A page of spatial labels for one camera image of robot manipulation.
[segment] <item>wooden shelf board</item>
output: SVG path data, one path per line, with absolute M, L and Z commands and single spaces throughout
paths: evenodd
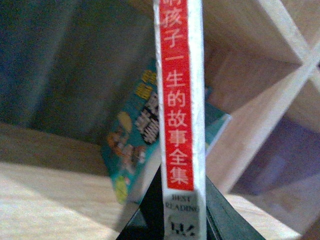
M 286 115 L 301 126 L 320 133 L 320 69 L 308 79 Z
M 310 46 L 320 39 L 319 0 L 281 0 Z
M 214 89 L 211 103 L 232 115 L 207 159 L 207 175 L 221 192 L 227 193 L 241 176 L 312 70 L 310 64 L 230 52 L 216 75 L 206 72 Z
M 151 0 L 128 3 L 153 17 Z M 205 39 L 214 47 L 301 64 L 308 44 L 280 0 L 204 0 Z
M 0 239 L 115 240 L 138 207 L 117 203 L 108 177 L 0 162 L 0 182 Z M 243 197 L 226 198 L 266 239 L 299 236 Z

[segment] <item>book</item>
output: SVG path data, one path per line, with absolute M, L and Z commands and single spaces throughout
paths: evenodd
M 125 203 L 129 198 L 139 202 L 143 195 L 142 184 L 137 179 L 147 177 L 142 170 L 146 168 L 158 146 L 158 114 L 156 64 L 155 59 L 152 59 L 117 114 L 101 148 L 102 158 L 120 203 Z M 150 172 L 149 179 L 144 179 L 143 182 L 150 183 L 156 171 L 157 169 Z
M 136 81 L 127 102 L 117 114 L 102 146 L 102 157 L 118 202 L 140 203 L 161 164 L 156 64 Z M 206 99 L 212 92 L 205 88 Z M 231 116 L 205 102 L 206 155 Z

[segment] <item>red label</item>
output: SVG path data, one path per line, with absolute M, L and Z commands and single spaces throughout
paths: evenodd
M 159 15 L 167 186 L 193 191 L 187 1 L 160 0 Z

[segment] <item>cartoon illustration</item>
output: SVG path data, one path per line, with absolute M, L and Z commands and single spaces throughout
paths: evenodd
M 132 121 L 130 116 L 122 111 L 118 114 L 119 126 L 115 132 L 111 132 L 106 141 L 112 151 L 119 157 L 124 157 L 123 149 L 127 144 L 132 131 Z
M 137 146 L 134 148 L 132 156 L 132 165 L 134 168 L 137 167 L 137 164 L 143 164 L 146 160 L 146 146 Z

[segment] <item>white book spine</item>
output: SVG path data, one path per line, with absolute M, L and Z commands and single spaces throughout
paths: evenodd
M 206 240 L 200 0 L 154 0 L 165 240 Z

